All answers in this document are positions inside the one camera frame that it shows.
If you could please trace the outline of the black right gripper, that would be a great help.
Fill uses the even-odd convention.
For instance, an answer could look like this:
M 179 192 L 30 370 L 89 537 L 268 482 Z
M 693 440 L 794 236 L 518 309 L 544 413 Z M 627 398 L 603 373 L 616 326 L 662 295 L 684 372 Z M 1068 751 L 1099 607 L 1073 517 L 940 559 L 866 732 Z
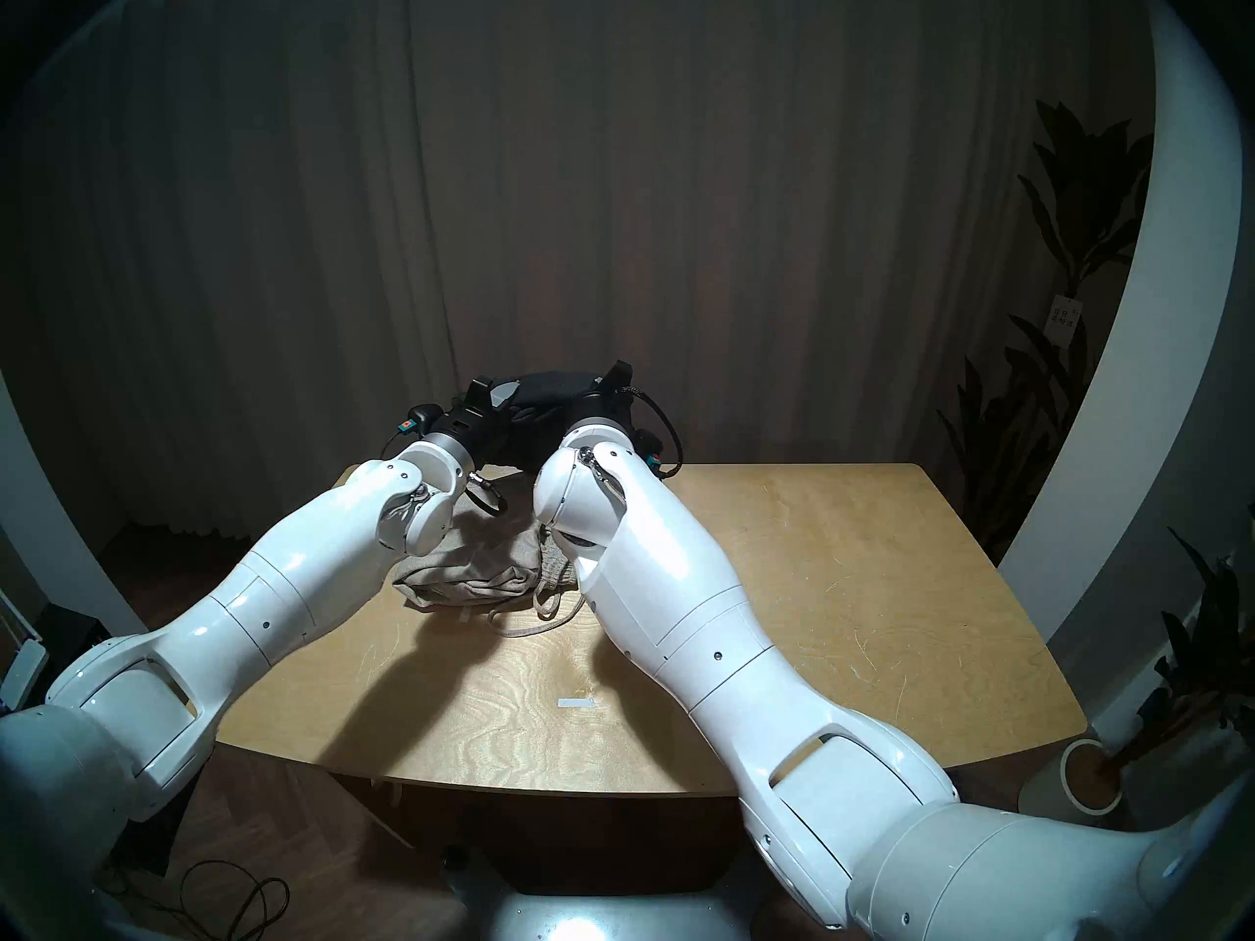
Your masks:
M 579 389 L 569 403 L 569 430 L 581 425 L 609 425 L 626 437 L 630 449 L 639 449 L 639 430 L 631 415 L 633 375 L 633 366 L 620 359 L 589 386 Z

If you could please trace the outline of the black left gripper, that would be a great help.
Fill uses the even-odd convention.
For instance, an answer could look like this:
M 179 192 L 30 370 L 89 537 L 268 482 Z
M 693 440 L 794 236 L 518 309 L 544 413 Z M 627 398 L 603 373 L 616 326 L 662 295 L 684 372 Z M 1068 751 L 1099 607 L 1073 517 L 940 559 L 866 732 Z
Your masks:
M 510 433 L 510 403 L 520 380 L 496 383 L 474 378 L 432 428 L 432 444 L 448 452 L 464 469 L 482 469 Z

